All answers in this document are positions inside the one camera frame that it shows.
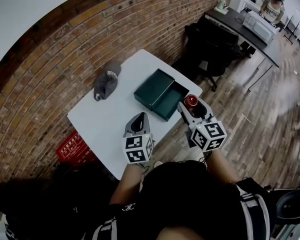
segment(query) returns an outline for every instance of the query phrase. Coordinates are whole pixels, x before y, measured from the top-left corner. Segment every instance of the black desk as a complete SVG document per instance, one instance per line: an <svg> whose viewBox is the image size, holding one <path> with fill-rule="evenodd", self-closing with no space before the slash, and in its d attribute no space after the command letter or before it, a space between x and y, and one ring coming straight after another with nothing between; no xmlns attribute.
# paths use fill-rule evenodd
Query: black desk
<svg viewBox="0 0 300 240"><path fill-rule="evenodd" d="M210 19L224 26L226 29L238 34L271 62L271 67L269 67L267 71L257 81L255 81L255 83L257 83L272 68L272 66L279 68L281 61L279 40L274 38L268 45L265 44L261 39L259 39L259 37L257 37L254 33L244 27L242 23L236 20L237 17L244 20L244 17L240 13L231 8L228 8L228 10L229 12L226 15L223 15L220 12L211 9L206 11L204 16L207 19Z"/></svg>

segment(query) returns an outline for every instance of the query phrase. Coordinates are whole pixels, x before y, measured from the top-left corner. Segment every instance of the red object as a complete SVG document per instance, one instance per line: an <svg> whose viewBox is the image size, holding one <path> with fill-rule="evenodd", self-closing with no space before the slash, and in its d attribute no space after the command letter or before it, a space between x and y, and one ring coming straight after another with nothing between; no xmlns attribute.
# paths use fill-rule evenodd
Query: red object
<svg viewBox="0 0 300 240"><path fill-rule="evenodd" d="M184 101L188 108L193 108L198 104L198 99L195 95L189 94Z"/></svg>
<svg viewBox="0 0 300 240"><path fill-rule="evenodd" d="M61 162L69 162L74 167L98 160L76 130L55 152Z"/></svg>

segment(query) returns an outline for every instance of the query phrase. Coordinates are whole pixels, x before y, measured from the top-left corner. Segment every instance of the white marker cube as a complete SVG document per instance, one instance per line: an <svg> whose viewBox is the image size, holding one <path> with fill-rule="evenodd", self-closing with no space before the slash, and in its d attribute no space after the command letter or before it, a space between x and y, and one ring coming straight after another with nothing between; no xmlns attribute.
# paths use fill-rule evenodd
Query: white marker cube
<svg viewBox="0 0 300 240"><path fill-rule="evenodd" d="M122 148L128 164L147 162L154 149L151 134L124 137Z"/></svg>
<svg viewBox="0 0 300 240"><path fill-rule="evenodd" d="M221 121L197 124L192 132L191 140L203 152L221 147L227 137Z"/></svg>

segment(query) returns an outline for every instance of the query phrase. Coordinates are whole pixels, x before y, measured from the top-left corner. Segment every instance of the gray baseball cap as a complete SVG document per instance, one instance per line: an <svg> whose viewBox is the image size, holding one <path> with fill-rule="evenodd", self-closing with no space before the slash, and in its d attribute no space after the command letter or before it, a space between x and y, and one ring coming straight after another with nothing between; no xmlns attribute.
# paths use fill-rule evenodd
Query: gray baseball cap
<svg viewBox="0 0 300 240"><path fill-rule="evenodd" d="M105 66L102 74L97 76L93 84L93 97L97 102L107 99L114 92L120 72L121 66L115 61Z"/></svg>

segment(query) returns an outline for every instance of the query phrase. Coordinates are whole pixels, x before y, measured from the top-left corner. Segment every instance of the black and white pattern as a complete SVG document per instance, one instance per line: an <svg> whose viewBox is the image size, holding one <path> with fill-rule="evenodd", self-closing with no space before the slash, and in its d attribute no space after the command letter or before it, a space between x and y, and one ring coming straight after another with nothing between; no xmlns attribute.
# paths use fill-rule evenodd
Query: black and white pattern
<svg viewBox="0 0 300 240"><path fill-rule="evenodd" d="M210 151L210 150L214 150L217 149L221 146L221 143L224 141L225 138L219 138L216 140L211 140L211 142L209 143L209 146L206 148L205 151Z"/></svg>
<svg viewBox="0 0 300 240"><path fill-rule="evenodd" d="M152 144L152 140L151 140L151 138L149 138L148 143L145 146L145 150L146 150L146 154L148 155L148 158L150 158L153 148L154 148L154 146Z"/></svg>
<svg viewBox="0 0 300 240"><path fill-rule="evenodd" d="M129 137L125 141L125 149L140 148L142 146L142 136Z"/></svg>
<svg viewBox="0 0 300 240"><path fill-rule="evenodd" d="M192 141L202 150L207 143L206 137L198 129L195 129Z"/></svg>
<svg viewBox="0 0 300 240"><path fill-rule="evenodd" d="M205 124L204 127L211 138L225 135L224 131L221 129L221 127L217 122Z"/></svg>
<svg viewBox="0 0 300 240"><path fill-rule="evenodd" d="M146 161L145 153L142 149L127 151L126 155L129 159L130 163Z"/></svg>

